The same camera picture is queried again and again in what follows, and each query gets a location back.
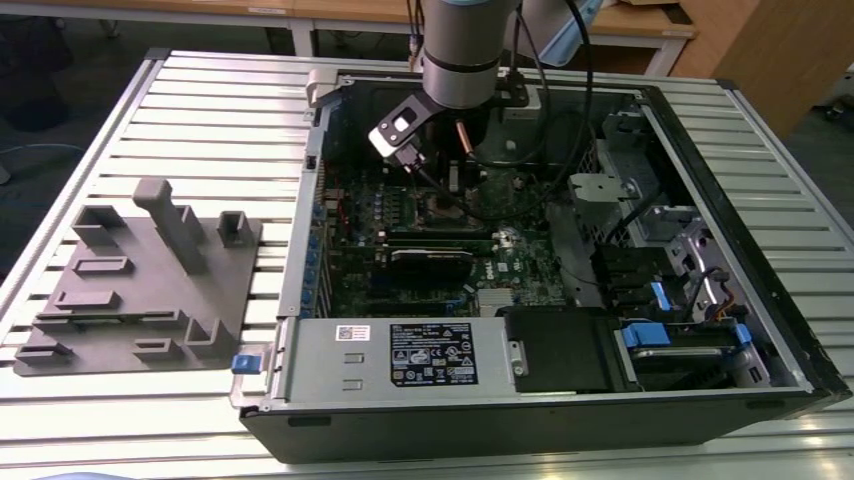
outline barcode sticker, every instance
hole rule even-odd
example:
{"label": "barcode sticker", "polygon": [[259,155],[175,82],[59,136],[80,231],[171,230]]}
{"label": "barcode sticker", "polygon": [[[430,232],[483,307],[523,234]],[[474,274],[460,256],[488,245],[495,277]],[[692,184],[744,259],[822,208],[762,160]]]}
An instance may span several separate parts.
{"label": "barcode sticker", "polygon": [[369,340],[369,325],[337,325],[337,327],[335,328],[336,342],[367,342]]}
{"label": "barcode sticker", "polygon": [[263,13],[265,15],[284,15],[287,13],[287,11],[284,10],[284,8],[257,8],[257,7],[249,7],[248,8],[249,13]]}

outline table leg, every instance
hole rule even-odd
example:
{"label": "table leg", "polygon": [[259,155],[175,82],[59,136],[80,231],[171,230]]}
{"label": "table leg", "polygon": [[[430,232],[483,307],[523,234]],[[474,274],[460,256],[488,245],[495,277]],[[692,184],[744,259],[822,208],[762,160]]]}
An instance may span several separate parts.
{"label": "table leg", "polygon": [[676,63],[682,49],[687,40],[684,38],[671,38],[664,41],[662,47],[655,51],[644,75],[650,77],[666,77]]}
{"label": "table leg", "polygon": [[107,38],[119,38],[119,21],[117,20],[99,20],[97,23],[101,26],[104,35]]}
{"label": "table leg", "polygon": [[315,45],[312,32],[315,30],[313,21],[307,18],[292,18],[291,35],[293,35],[293,50],[297,57],[313,57]]}

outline desk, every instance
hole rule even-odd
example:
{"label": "desk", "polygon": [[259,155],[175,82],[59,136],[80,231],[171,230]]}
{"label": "desk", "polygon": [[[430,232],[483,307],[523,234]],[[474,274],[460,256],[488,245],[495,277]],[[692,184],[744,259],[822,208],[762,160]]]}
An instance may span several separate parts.
{"label": "desk", "polygon": [[[304,87],[307,72],[317,67],[404,71],[407,65],[177,51],[165,60],[143,63],[0,287],[3,480],[73,471],[152,479],[845,478],[842,472],[854,469],[854,400],[796,420],[752,425],[696,447],[283,465],[247,433],[231,404],[239,395],[263,394],[260,375],[235,379],[228,370],[15,375],[17,347],[56,286],[56,269],[69,262],[77,237],[68,227],[79,208],[113,205],[137,212],[128,185],[140,176],[173,179],[173,196],[199,216],[241,210],[264,219],[241,342],[273,339],[295,211],[288,192],[299,179],[311,127]],[[548,75],[555,81],[583,80],[574,72]],[[634,76],[596,77],[638,83]],[[712,80],[647,83],[671,103],[817,339],[853,382],[850,228],[738,92],[724,91]],[[255,130],[269,132],[265,141],[259,142]],[[175,141],[176,135],[184,141]],[[277,140],[284,137],[292,139],[287,144]],[[144,158],[127,158],[133,155]]]}
{"label": "desk", "polygon": [[[315,56],[316,30],[410,32],[404,0],[35,0],[0,3],[0,13],[288,28],[301,57]],[[658,7],[618,4],[599,12],[591,34],[595,45],[654,49],[644,73],[667,76],[696,28]]]}

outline gray plastic holder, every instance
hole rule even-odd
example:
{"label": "gray plastic holder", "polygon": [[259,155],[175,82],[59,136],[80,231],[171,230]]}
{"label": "gray plastic holder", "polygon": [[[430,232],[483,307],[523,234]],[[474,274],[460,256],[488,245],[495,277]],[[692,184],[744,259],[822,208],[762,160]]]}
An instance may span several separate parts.
{"label": "gray plastic holder", "polygon": [[151,218],[84,207],[80,243],[16,355],[23,376],[228,368],[261,223],[243,212],[196,218],[163,179],[139,183]]}

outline power supply label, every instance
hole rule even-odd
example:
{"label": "power supply label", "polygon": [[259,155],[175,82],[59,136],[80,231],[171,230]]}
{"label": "power supply label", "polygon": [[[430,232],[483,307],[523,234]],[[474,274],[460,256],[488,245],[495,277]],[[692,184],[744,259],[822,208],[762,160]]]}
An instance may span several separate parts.
{"label": "power supply label", "polygon": [[478,384],[470,323],[392,324],[390,338],[395,386]]}

